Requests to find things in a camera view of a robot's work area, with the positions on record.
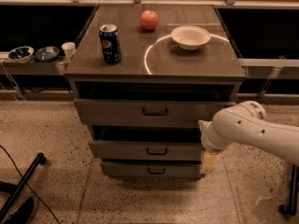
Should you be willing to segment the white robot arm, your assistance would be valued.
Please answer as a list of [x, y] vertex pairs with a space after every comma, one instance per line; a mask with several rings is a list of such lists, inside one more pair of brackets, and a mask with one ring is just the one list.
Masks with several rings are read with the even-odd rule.
[[299, 128], [265, 118], [263, 106], [254, 101], [223, 108], [212, 121], [198, 121], [203, 148], [221, 153], [232, 143], [238, 143], [299, 165]]

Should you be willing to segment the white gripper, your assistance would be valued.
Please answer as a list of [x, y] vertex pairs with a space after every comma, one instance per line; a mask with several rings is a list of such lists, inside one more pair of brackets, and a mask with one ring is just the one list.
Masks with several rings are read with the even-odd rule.
[[204, 151], [201, 152], [200, 173], [210, 174], [219, 159], [219, 155], [214, 152], [223, 152], [228, 147], [228, 141], [216, 133], [211, 121], [198, 120], [201, 132], [201, 142]]

